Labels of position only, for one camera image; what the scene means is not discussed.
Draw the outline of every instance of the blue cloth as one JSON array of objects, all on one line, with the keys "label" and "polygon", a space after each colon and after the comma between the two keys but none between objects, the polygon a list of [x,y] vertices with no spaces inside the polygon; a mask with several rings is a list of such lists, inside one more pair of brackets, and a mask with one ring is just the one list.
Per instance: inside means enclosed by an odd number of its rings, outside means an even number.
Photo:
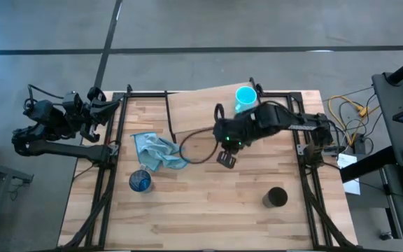
[{"label": "blue cloth", "polygon": [[162,162],[164,167],[182,169],[187,165],[181,157],[173,156],[180,148],[177,144],[157,136],[156,132],[133,134],[139,163],[156,172]]}]

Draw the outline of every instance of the wooden board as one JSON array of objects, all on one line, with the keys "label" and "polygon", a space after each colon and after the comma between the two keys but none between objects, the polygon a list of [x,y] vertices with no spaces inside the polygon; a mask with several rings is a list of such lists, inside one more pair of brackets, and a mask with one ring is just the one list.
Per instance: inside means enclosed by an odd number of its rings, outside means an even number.
[{"label": "wooden board", "polygon": [[[302,91],[302,94],[307,113],[324,112],[319,91]],[[105,249],[312,248],[291,132],[256,141],[239,153],[231,170],[214,159],[204,164],[190,164],[182,170],[160,167],[152,173],[153,191],[139,194],[128,185],[129,175],[139,168],[130,134],[145,131],[156,131],[161,137],[171,139],[164,99],[129,99],[127,104]],[[177,140],[186,134],[177,134]],[[212,151],[213,143],[212,134],[201,134],[188,141],[187,154],[190,158],[193,155],[202,158]],[[76,173],[89,166],[88,161],[79,160]],[[339,171],[324,166],[319,174],[327,213],[356,244]],[[97,169],[93,169],[74,181],[59,245],[67,243],[87,218],[96,177]],[[262,206],[262,196],[274,186],[284,188],[289,200],[285,206],[267,209]],[[316,219],[322,237],[317,216]],[[95,242],[99,225],[98,221]]]},{"label": "wooden board", "polygon": [[251,83],[238,83],[221,87],[211,87],[191,92],[169,95],[172,131],[174,134],[201,130],[214,124],[214,108],[221,103],[225,117],[234,116],[236,90],[251,86]]}]

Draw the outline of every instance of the butcher block tabletop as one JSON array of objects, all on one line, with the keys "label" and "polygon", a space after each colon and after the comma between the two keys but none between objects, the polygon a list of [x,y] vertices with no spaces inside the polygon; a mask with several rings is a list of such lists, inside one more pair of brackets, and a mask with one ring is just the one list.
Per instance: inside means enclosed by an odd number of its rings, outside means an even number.
[{"label": "butcher block tabletop", "polygon": [[[226,97],[215,89],[211,91],[211,98],[204,94],[206,103],[234,103],[234,93]],[[306,113],[324,113],[319,91],[298,92],[302,93]],[[216,93],[231,100],[223,102]],[[113,92],[105,94],[111,99]],[[273,100],[286,105],[284,99]],[[169,99],[171,115],[175,112],[172,111],[174,106]],[[203,109],[208,111],[206,115],[212,116],[213,125],[214,107],[210,105]],[[117,131],[119,113],[120,108],[115,114],[112,139]],[[197,121],[197,112],[193,113],[191,120]],[[206,120],[208,118],[199,119],[201,127],[207,126]],[[186,130],[194,127],[191,125],[194,124],[179,128],[181,133],[176,134],[178,143],[191,133]],[[97,129],[102,136],[105,130],[104,127]],[[292,132],[282,131],[245,147],[237,155],[233,169],[216,163],[216,155],[204,164],[189,164],[181,170],[160,167],[158,171],[150,172],[152,192],[137,193],[130,189],[128,181],[140,165],[131,137],[139,132],[157,132],[160,137],[171,141],[164,98],[128,99],[105,249],[312,249]],[[202,159],[214,146],[212,133],[205,132],[185,143],[185,155]],[[326,160],[335,163],[332,158]],[[89,161],[79,160],[75,173],[90,166]],[[90,214],[97,172],[97,167],[92,168],[73,182],[58,245],[71,240]],[[318,173],[327,214],[346,238],[357,244],[339,171],[324,166]],[[285,206],[268,209],[262,205],[262,197],[275,186],[286,190],[288,202]],[[94,243],[99,237],[100,218],[94,229]],[[324,244],[317,215],[316,227],[320,244]]]}]

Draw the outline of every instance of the gray floor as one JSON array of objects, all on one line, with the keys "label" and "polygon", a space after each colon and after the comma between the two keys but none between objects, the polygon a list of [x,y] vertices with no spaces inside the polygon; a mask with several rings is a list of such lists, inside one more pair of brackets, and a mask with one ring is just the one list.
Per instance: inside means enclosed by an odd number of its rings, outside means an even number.
[{"label": "gray floor", "polygon": [[[0,50],[103,48],[114,3],[0,0]],[[403,0],[124,0],[112,48],[402,45]],[[22,115],[26,84],[58,95],[75,90],[85,96],[94,84],[100,58],[0,56],[0,164],[35,174],[32,185],[22,188],[16,201],[6,197],[0,217],[0,251],[56,245],[76,163],[69,157],[21,157],[14,152],[12,130],[33,124]],[[125,90],[129,83],[134,90],[194,90],[252,76],[264,89],[318,89],[326,99],[369,87],[372,74],[394,71],[402,64],[403,51],[111,55],[102,88]],[[365,103],[371,95],[368,90],[349,97]],[[346,107],[344,115],[349,120],[355,112]],[[377,115],[370,118],[370,127]],[[375,151],[390,144],[383,120],[372,139]],[[364,179],[377,182],[376,176]],[[379,192],[369,188],[362,192],[362,197],[348,198],[359,243],[372,249],[402,250],[396,241],[378,240],[386,220],[363,221],[380,214],[368,209],[377,207],[370,199]]]}]

